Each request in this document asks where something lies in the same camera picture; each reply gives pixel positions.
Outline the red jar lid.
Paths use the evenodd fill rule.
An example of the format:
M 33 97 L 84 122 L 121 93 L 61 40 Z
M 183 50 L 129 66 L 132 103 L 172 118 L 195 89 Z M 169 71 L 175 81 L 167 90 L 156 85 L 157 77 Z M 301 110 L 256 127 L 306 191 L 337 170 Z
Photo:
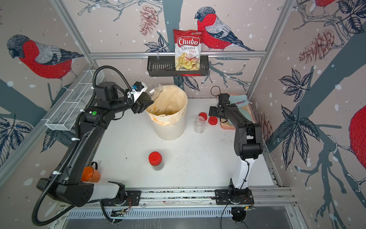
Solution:
M 217 123 L 218 123 L 218 118 L 217 118 L 217 117 L 215 117 L 215 116 L 210 116 L 210 117 L 208 118 L 208 123 L 209 123 L 210 125 L 212 125 L 212 126 L 215 126 L 215 125 L 217 125 Z
M 201 112 L 199 116 L 202 117 L 205 121 L 207 120 L 207 114 L 205 112 Z

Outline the glass jar with tea leaves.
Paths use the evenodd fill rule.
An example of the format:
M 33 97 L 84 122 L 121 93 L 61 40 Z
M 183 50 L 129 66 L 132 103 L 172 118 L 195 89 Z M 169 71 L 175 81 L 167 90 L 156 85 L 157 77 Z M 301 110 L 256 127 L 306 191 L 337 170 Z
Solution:
M 198 116 L 194 122 L 194 131 L 196 133 L 203 133 L 205 129 L 205 119 L 202 116 Z

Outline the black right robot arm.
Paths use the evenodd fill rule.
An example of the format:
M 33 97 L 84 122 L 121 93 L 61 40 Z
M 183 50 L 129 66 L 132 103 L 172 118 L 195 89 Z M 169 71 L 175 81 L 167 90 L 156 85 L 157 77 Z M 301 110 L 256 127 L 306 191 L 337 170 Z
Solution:
M 262 129 L 258 123 L 248 120 L 237 105 L 229 100 L 229 94 L 218 94 L 217 106 L 210 107 L 209 115 L 230 121 L 235 128 L 234 152 L 240 158 L 240 168 L 230 179 L 230 199 L 243 197 L 248 190 L 248 179 L 259 155 L 263 153 Z

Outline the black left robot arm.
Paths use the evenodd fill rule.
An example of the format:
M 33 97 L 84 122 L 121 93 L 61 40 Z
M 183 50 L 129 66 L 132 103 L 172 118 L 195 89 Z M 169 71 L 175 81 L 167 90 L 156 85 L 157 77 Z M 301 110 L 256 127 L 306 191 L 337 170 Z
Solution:
M 91 99 L 76 118 L 75 137 L 71 140 L 71 146 L 49 178 L 42 178 L 37 183 L 37 189 L 42 193 L 36 202 L 36 209 L 46 196 L 72 207 L 82 207 L 90 201 L 103 199 L 125 202 L 123 184 L 94 184 L 82 181 L 82 174 L 87 162 L 93 158 L 96 145 L 109 124 L 116 119 L 117 113 L 132 110 L 133 113 L 140 114 L 153 104 L 147 88 L 141 82 L 136 82 L 127 89 L 122 89 L 114 82 L 102 82 L 93 86 Z

